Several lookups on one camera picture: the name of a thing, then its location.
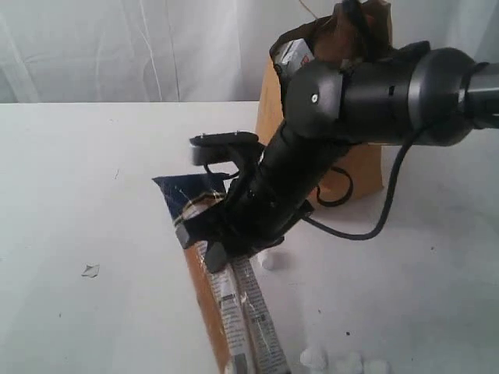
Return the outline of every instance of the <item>white backdrop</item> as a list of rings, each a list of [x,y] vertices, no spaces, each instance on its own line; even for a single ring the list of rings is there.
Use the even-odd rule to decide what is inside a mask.
[[[498,2],[392,0],[394,45],[499,61]],[[268,48],[311,20],[298,0],[3,0],[0,102],[256,100]]]

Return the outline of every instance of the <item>white tabletop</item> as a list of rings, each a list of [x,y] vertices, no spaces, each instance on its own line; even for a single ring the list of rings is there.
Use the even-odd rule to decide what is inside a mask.
[[[256,114],[256,103],[0,106],[1,373],[216,372],[151,179],[199,172],[188,138],[252,130]],[[395,373],[497,371],[497,161],[491,131],[415,148],[378,238],[289,232],[281,268],[257,276],[293,372],[307,343]],[[317,216],[368,231],[382,199]],[[97,277],[80,276],[87,264]]]

